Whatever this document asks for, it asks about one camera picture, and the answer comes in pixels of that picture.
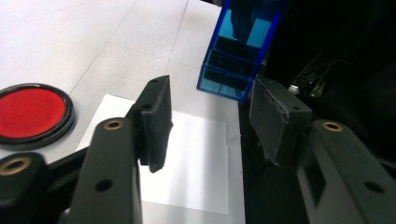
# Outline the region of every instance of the red ink pad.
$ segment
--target red ink pad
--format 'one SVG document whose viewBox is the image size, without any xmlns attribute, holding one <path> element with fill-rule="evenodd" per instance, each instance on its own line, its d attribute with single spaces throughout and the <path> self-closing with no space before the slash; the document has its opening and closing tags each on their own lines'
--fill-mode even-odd
<svg viewBox="0 0 396 224">
<path fill-rule="evenodd" d="M 0 145 L 31 150 L 47 146 L 71 128 L 70 97 L 43 84 L 22 84 L 0 91 Z"/>
</svg>

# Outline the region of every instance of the sheet of paper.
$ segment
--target sheet of paper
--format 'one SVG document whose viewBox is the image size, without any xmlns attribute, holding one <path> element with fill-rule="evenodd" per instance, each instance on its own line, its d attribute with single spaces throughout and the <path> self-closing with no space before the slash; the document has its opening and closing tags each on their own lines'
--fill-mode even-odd
<svg viewBox="0 0 396 224">
<path fill-rule="evenodd" d="M 89 145 L 99 122 L 124 117 L 133 103 L 106 95 L 78 149 Z M 226 124 L 176 111 L 172 121 L 165 166 L 155 174 L 140 166 L 142 200 L 228 215 Z"/>
</svg>

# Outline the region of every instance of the blue plastic container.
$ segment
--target blue plastic container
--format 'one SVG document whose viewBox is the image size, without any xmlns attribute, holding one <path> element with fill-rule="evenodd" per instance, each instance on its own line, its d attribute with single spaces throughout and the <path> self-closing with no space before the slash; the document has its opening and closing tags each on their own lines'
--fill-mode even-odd
<svg viewBox="0 0 396 224">
<path fill-rule="evenodd" d="M 284 0 L 226 0 L 197 89 L 245 102 L 283 6 Z"/>
</svg>

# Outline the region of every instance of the dark floor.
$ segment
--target dark floor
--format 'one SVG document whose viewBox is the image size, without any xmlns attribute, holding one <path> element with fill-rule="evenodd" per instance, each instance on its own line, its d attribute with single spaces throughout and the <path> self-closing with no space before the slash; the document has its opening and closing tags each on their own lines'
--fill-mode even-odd
<svg viewBox="0 0 396 224">
<path fill-rule="evenodd" d="M 264 159 L 248 120 L 249 108 L 249 103 L 239 105 L 246 223 L 309 223 L 295 170 Z"/>
</svg>

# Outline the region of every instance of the red circular surface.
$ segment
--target red circular surface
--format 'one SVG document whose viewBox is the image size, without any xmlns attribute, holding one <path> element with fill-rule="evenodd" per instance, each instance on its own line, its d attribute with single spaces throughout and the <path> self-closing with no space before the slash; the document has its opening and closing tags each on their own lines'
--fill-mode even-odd
<svg viewBox="0 0 396 224">
<path fill-rule="evenodd" d="M 66 106 L 54 91 L 24 89 L 0 98 L 0 135 L 28 138 L 52 129 L 61 121 Z"/>
</svg>

